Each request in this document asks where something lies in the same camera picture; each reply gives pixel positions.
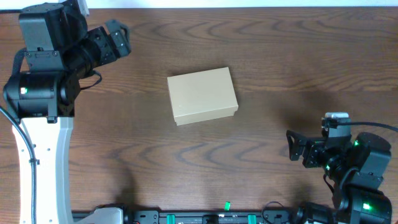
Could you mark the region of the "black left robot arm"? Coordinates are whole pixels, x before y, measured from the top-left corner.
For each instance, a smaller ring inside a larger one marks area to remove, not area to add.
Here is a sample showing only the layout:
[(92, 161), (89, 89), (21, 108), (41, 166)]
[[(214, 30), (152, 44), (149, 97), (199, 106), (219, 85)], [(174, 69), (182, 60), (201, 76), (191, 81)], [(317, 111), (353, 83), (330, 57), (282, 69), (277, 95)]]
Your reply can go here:
[(21, 223), (127, 223), (122, 207), (108, 205), (74, 218), (70, 206), (69, 148), (80, 80), (131, 53), (129, 28), (115, 19), (89, 29), (84, 1), (23, 8), (25, 42), (3, 88), (2, 114), (11, 122), (19, 153)]

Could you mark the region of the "cardboard box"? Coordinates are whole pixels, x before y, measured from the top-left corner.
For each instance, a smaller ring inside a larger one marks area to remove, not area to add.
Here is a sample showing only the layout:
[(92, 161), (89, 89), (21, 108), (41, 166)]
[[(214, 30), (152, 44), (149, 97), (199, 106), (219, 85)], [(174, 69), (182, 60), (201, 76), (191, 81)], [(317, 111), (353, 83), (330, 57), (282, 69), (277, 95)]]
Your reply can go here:
[(167, 79), (176, 125), (233, 116), (239, 105), (228, 67)]

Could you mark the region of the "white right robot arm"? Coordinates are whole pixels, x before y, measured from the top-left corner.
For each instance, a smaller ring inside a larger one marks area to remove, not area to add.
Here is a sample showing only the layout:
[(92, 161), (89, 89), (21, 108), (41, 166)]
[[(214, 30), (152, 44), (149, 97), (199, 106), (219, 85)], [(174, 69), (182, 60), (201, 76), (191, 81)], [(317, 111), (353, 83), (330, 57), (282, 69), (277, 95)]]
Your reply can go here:
[(391, 145), (362, 132), (351, 138), (349, 128), (327, 129), (320, 138), (286, 132), (289, 157), (300, 157), (306, 168), (321, 167), (331, 179), (333, 208), (307, 202), (292, 215), (293, 223), (390, 223), (391, 201), (379, 190), (391, 159)]

